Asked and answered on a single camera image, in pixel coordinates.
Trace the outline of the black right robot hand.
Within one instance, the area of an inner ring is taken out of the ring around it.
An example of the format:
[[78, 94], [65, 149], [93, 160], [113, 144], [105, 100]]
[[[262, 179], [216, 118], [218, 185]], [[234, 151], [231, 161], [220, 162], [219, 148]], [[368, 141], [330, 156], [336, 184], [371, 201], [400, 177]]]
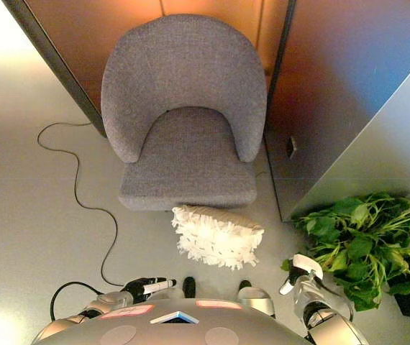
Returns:
[[288, 272], [288, 277], [281, 285], [279, 293], [287, 295], [294, 288], [296, 281], [301, 276], [308, 276], [312, 272], [316, 278], [323, 279], [323, 270], [318, 262], [303, 254], [295, 254], [290, 259], [285, 259], [281, 269]]

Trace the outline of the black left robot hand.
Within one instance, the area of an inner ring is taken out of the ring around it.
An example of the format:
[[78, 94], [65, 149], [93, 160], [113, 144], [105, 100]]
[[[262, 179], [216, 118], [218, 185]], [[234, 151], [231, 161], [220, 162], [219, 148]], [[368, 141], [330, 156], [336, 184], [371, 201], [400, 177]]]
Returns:
[[172, 288], [176, 285], [176, 280], [169, 280], [165, 277], [138, 278], [128, 282], [122, 291], [128, 292], [132, 296], [134, 304], [145, 302], [153, 293]]

